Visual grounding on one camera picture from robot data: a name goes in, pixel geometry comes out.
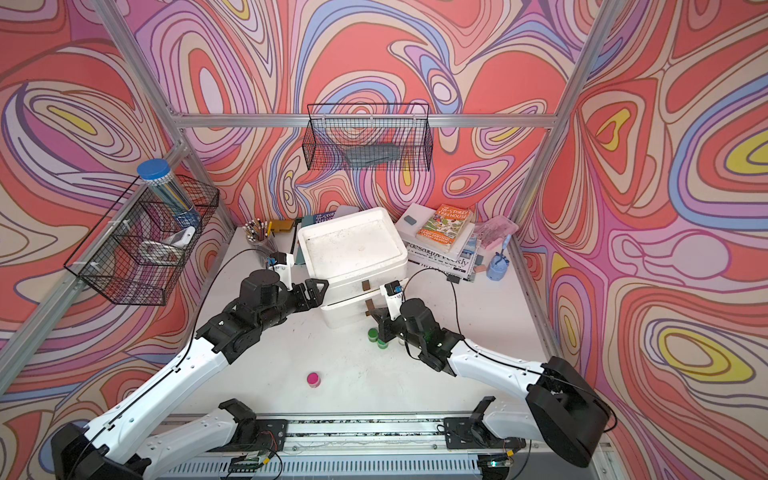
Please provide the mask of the magenta paint can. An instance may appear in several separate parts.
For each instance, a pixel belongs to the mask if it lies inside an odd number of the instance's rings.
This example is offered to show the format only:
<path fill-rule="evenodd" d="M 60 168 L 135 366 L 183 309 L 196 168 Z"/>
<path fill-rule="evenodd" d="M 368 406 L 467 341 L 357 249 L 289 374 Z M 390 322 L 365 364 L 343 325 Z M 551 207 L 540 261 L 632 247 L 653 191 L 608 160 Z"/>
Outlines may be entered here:
<path fill-rule="evenodd" d="M 307 375 L 306 381 L 311 388 L 317 388 L 321 384 L 321 377 L 317 372 L 311 372 Z"/>

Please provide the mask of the white drawer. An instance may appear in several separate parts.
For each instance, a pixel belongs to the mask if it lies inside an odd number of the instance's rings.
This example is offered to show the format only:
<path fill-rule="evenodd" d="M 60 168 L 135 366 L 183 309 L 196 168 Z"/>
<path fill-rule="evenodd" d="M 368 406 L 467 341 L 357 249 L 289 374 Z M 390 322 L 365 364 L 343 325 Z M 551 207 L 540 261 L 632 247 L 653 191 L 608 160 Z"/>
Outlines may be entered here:
<path fill-rule="evenodd" d="M 386 308 L 386 301 L 378 290 L 365 292 L 320 308 L 323 320 L 330 329 L 340 329 L 369 317 L 368 311 Z"/>

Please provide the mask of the white drawer cabinet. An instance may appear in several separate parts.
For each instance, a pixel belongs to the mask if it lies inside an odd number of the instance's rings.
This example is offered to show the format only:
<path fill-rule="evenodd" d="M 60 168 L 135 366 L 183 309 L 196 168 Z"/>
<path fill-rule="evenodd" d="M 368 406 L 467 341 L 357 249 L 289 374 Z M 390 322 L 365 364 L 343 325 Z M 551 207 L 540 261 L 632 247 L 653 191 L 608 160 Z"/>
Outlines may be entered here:
<path fill-rule="evenodd" d="M 382 207 L 302 227 L 298 242 L 309 276 L 329 281 L 322 306 L 407 276 L 407 249 Z"/>

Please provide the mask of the grey object in basket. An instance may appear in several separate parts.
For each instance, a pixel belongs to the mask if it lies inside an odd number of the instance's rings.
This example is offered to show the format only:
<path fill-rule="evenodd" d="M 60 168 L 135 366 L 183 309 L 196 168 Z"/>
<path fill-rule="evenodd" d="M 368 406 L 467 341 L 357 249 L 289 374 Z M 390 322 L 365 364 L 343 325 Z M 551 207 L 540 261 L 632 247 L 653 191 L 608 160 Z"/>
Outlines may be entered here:
<path fill-rule="evenodd" d="M 350 168 L 372 168 L 388 165 L 399 160 L 401 148 L 394 144 L 351 146 L 344 150 L 346 164 Z"/>

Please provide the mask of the mesh pencil cup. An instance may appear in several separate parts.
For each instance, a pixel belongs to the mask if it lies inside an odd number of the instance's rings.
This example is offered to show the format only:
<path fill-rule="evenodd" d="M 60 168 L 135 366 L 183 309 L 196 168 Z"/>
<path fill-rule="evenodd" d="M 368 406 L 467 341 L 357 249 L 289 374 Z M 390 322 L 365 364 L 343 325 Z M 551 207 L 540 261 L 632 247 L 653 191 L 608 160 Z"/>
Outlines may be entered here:
<path fill-rule="evenodd" d="M 244 224 L 245 236 L 250 248 L 257 255 L 263 267 L 274 269 L 276 260 L 273 257 L 278 247 L 269 229 L 269 225 L 255 219 Z"/>

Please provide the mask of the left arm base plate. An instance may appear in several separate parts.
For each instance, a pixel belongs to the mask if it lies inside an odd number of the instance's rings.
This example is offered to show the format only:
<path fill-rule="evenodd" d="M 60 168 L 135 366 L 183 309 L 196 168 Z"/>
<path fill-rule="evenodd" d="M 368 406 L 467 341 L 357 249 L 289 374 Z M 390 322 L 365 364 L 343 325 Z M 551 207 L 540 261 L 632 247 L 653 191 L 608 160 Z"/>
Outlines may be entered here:
<path fill-rule="evenodd" d="M 233 438 L 211 452 L 251 452 L 269 450 L 282 452 L 287 439 L 289 422 L 285 419 L 255 419 L 239 424 Z"/>

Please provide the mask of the newspaper stack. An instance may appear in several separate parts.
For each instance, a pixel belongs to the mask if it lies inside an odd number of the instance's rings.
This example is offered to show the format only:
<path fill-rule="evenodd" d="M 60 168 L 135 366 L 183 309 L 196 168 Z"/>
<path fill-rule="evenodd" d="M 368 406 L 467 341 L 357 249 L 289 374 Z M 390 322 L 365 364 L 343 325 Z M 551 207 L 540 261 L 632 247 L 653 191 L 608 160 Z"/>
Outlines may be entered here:
<path fill-rule="evenodd" d="M 475 280 L 478 241 L 472 235 L 457 259 L 451 259 L 425 247 L 405 242 L 408 260 L 423 267 L 432 267 L 467 282 Z"/>

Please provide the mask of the white object in left basket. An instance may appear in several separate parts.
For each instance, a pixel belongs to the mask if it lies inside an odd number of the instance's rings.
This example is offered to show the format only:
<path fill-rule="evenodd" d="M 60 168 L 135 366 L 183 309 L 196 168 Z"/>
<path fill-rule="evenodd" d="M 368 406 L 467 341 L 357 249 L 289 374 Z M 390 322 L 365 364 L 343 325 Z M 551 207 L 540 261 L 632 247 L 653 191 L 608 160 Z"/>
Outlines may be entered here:
<path fill-rule="evenodd" d="M 148 265 L 176 266 L 195 233 L 196 228 L 189 226 L 162 241 L 143 240 L 138 247 L 139 256 Z"/>

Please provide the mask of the green circuit board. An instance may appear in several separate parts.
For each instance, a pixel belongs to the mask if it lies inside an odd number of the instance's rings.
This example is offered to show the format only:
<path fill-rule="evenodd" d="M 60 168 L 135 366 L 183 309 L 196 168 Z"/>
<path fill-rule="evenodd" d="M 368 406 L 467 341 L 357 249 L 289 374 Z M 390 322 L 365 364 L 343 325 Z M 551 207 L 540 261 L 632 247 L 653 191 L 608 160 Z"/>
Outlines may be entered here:
<path fill-rule="evenodd" d="M 255 473 L 266 468 L 270 463 L 270 457 L 235 457 L 229 463 L 227 475 Z"/>

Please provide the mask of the dark books behind cabinet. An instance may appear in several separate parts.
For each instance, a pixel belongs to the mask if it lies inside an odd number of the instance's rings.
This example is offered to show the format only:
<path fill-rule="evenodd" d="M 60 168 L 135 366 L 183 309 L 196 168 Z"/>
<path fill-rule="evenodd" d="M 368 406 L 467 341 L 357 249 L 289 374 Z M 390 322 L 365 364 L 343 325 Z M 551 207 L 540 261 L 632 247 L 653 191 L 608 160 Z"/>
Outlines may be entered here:
<path fill-rule="evenodd" d="M 318 214 L 302 217 L 299 220 L 299 224 L 312 225 L 316 223 L 322 223 L 328 220 L 335 219 L 337 217 L 342 217 L 344 215 L 357 213 L 359 211 L 360 211 L 360 208 L 357 206 L 341 205 L 334 211 L 318 213 Z M 270 232 L 272 234 L 289 232 L 294 228 L 295 223 L 296 223 L 295 220 L 273 220 L 271 222 Z"/>

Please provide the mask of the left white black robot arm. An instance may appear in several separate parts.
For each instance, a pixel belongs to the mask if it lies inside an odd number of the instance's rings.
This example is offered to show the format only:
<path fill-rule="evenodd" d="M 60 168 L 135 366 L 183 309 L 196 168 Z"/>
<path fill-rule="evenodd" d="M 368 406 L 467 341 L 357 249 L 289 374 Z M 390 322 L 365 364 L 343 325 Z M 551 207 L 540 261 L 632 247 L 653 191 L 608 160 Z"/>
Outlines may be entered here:
<path fill-rule="evenodd" d="M 310 278 L 286 285 L 274 270 L 255 270 L 239 295 L 201 326 L 173 360 L 127 399 L 84 426 L 54 434 L 58 479 L 157 479 L 212 449 L 256 441 L 256 414 L 243 402 L 222 402 L 202 419 L 156 434 L 160 423 L 208 380 L 232 365 L 262 334 L 323 304 L 329 283 Z"/>

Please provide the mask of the pink plastic bag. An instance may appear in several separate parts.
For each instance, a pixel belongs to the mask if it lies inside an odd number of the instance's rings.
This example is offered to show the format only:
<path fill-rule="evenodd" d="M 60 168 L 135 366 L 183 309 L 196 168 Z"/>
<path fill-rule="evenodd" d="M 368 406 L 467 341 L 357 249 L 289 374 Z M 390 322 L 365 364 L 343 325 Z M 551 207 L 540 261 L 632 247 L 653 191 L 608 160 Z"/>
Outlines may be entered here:
<path fill-rule="evenodd" d="M 507 236 L 514 235 L 519 226 L 504 216 L 497 216 L 475 227 L 474 233 L 482 249 L 495 249 Z"/>

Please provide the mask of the blue lid pencil tube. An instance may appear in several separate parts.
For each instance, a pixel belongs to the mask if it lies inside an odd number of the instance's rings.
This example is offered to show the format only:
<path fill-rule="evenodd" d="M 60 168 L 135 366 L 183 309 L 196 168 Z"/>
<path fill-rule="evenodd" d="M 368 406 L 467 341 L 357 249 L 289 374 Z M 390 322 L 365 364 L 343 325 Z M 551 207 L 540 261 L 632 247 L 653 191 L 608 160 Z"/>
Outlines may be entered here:
<path fill-rule="evenodd" d="M 137 174 L 168 207 L 182 228 L 199 227 L 200 215 L 166 160 L 146 160 L 138 165 Z"/>

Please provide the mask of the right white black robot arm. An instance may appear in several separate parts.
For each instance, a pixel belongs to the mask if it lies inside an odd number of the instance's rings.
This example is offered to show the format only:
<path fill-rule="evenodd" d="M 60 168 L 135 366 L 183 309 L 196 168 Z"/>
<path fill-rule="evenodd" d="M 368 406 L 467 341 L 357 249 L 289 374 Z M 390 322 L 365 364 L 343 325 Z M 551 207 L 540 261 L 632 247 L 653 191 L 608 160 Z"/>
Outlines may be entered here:
<path fill-rule="evenodd" d="M 403 340 L 432 370 L 522 399 L 534 437 L 568 463 L 589 466 L 611 410 L 567 360 L 552 356 L 546 362 L 526 361 L 484 349 L 440 326 L 419 298 L 406 300 L 395 313 L 375 308 L 369 314 L 378 325 L 380 340 Z"/>

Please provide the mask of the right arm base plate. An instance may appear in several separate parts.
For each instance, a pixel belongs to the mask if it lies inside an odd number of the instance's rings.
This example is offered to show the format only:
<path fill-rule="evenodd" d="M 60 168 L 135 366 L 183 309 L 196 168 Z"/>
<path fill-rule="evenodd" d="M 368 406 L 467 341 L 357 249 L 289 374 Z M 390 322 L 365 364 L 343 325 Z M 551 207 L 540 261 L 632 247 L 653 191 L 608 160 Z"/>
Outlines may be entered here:
<path fill-rule="evenodd" d="M 517 452 L 527 441 L 517 437 L 500 438 L 480 420 L 470 417 L 445 417 L 438 427 L 448 450 L 502 450 Z"/>

